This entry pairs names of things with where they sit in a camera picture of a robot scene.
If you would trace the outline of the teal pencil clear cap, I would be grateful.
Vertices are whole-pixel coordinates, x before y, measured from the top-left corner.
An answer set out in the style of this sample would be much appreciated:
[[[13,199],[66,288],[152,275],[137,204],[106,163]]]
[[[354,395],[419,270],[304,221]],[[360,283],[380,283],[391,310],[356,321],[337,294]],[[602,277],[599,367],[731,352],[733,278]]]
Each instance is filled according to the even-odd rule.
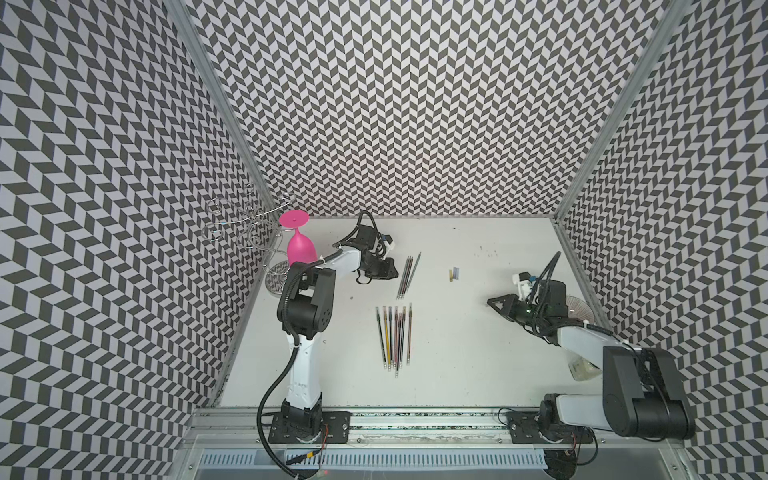
[[[402,281],[402,287],[400,290],[400,296],[403,297],[408,289],[408,285],[410,282],[411,273],[413,270],[415,259],[412,256],[409,256],[406,261],[404,275],[403,275],[403,281]]]

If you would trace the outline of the red pencil blue cap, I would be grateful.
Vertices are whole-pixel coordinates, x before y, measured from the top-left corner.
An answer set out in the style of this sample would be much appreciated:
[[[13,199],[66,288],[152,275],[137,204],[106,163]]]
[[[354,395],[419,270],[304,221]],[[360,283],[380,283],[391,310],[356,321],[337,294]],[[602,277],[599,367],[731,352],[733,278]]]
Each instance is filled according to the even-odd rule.
[[[405,286],[405,283],[406,283],[406,275],[408,273],[408,269],[409,269],[410,263],[411,263],[411,257],[408,256],[406,258],[406,260],[405,260],[404,265],[403,265],[403,271],[402,271],[401,276],[400,276],[400,283],[399,283],[399,286],[398,286],[396,299],[400,299],[402,297],[403,289],[404,289],[404,286]]]

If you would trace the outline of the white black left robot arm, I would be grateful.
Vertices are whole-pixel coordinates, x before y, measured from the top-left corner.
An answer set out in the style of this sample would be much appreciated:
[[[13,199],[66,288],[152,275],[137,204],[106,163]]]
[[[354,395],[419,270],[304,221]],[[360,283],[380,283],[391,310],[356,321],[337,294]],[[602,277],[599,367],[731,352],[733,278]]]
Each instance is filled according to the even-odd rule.
[[[303,210],[289,210],[279,217],[279,225],[294,232],[286,250],[288,270],[276,310],[276,318],[289,342],[290,356],[257,406],[261,445],[272,463],[292,479],[310,479],[320,471],[294,470],[275,453],[264,431],[267,401],[287,381],[286,397],[273,414],[271,425],[304,434],[311,440],[326,441],[330,426],[322,417],[315,343],[332,318],[337,276],[355,272],[371,280],[398,277],[394,260],[389,257],[393,240],[379,230],[370,211],[360,211],[352,231],[335,242],[334,251],[326,256],[319,255],[314,243],[300,232],[308,222],[309,214]]]

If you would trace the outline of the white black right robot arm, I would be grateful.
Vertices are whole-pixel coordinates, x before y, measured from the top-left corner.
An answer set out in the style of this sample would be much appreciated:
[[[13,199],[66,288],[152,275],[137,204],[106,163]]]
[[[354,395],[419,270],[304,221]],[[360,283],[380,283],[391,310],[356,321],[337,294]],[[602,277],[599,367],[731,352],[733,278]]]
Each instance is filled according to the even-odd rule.
[[[565,283],[553,276],[560,257],[555,253],[538,275],[517,274],[515,292],[487,304],[526,333],[592,366],[602,389],[593,395],[549,393],[531,415],[509,411],[511,434],[531,425],[545,443],[574,445],[594,439],[598,431],[651,442],[693,438],[696,419],[673,356],[636,346],[573,314]]]

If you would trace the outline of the black pencil purple cap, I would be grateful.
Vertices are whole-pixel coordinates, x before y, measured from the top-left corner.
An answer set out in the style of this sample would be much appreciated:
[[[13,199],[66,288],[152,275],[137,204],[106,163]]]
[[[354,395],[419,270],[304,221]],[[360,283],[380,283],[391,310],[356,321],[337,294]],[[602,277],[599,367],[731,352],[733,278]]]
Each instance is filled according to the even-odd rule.
[[[395,359],[394,359],[394,353],[395,353],[395,343],[394,343],[395,342],[395,335],[394,334],[395,334],[395,330],[394,330],[394,324],[393,324],[393,322],[394,322],[394,314],[393,314],[393,308],[391,306],[389,306],[387,308],[388,308],[387,314],[388,314],[388,332],[389,332],[388,333],[388,340],[389,340],[389,347],[388,347],[388,349],[389,349],[389,357],[390,357],[389,363],[390,363],[390,368],[394,369],[394,367],[395,367]]]

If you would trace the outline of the dark blue pencil purple cap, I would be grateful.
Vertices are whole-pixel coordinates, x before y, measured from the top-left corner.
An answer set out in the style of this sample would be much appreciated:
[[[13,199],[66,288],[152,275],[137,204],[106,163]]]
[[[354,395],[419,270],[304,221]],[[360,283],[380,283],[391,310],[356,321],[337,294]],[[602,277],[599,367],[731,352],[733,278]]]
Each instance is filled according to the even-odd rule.
[[[405,308],[402,308],[398,310],[397,319],[396,319],[396,328],[397,328],[396,366],[397,368],[400,368],[400,366],[402,365],[402,359],[403,359],[403,335],[404,335],[403,322],[404,320],[405,320]]]

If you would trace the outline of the clear pink glass dish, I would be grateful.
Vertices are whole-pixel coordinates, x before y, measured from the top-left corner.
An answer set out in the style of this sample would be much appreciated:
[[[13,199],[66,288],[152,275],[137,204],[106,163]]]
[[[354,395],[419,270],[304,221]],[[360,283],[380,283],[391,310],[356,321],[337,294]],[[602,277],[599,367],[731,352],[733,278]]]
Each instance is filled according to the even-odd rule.
[[[566,306],[568,308],[568,317],[578,321],[587,321],[595,323],[596,318],[592,308],[587,302],[579,297],[567,295]]]

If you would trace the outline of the small jar black lid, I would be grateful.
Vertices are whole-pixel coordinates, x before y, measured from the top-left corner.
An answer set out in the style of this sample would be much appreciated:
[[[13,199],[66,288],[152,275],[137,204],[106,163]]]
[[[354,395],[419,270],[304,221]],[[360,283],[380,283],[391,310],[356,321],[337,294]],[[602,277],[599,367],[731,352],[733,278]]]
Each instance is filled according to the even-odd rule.
[[[573,380],[577,382],[589,381],[602,374],[600,368],[580,356],[574,357],[568,363],[568,368]]]

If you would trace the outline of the pink plastic wine glass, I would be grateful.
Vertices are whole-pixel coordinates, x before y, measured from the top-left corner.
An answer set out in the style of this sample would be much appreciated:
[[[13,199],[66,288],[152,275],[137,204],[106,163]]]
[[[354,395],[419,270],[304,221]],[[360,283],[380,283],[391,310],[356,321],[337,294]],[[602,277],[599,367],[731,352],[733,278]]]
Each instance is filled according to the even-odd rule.
[[[279,223],[284,229],[293,231],[293,236],[286,247],[287,259],[290,265],[295,263],[310,264],[318,260],[318,254],[312,240],[300,229],[309,223],[310,216],[303,210],[284,212]]]

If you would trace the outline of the aluminium corner post left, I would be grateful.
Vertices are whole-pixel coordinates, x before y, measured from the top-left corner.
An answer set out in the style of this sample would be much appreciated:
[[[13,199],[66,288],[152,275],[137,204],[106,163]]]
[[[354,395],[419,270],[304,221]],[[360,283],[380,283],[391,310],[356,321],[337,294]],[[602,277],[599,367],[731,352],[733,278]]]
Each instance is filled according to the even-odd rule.
[[[211,59],[205,49],[201,37],[198,35],[185,1],[167,0],[164,5],[170,19],[173,21],[180,41],[186,47],[188,54],[194,63],[197,72],[208,90],[210,98],[226,127],[231,140],[236,147],[241,160],[248,170],[255,184],[256,191],[260,194],[263,204],[267,209],[277,207],[275,200],[266,184],[259,167],[259,163],[248,144],[246,136],[234,109],[227,97],[223,85],[218,78]]]

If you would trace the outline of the aluminium corner post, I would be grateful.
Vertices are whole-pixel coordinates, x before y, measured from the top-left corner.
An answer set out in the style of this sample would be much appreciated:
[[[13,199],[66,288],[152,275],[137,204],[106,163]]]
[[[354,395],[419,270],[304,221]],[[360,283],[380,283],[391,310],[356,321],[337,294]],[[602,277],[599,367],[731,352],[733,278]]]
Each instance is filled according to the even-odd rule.
[[[255,184],[256,191],[260,194],[263,204],[267,209],[277,207],[275,200],[266,184],[259,167],[259,163],[248,144],[246,136],[234,109],[227,97],[223,85],[218,78],[211,59],[205,49],[201,37],[198,35],[185,1],[167,0],[164,5],[170,19],[173,21],[180,41],[186,47],[188,54],[194,63],[197,72],[208,90],[210,98],[226,127],[231,140],[236,147],[241,160],[248,170]]]
[[[638,61],[622,88],[613,109],[606,117],[563,200],[558,205],[553,216],[556,223],[561,223],[575,204],[691,5],[692,1],[670,1],[667,5],[657,28],[639,55]]]

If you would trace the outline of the aluminium corner post right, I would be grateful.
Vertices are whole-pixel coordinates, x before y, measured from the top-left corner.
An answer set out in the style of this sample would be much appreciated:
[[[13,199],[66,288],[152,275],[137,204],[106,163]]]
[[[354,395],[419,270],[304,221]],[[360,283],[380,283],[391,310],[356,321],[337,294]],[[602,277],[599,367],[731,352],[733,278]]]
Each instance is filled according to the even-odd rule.
[[[556,223],[561,223],[575,204],[691,5],[692,1],[670,1],[667,5],[657,28],[639,55],[638,61],[622,88],[613,109],[606,117],[563,200],[558,205],[553,216]]]

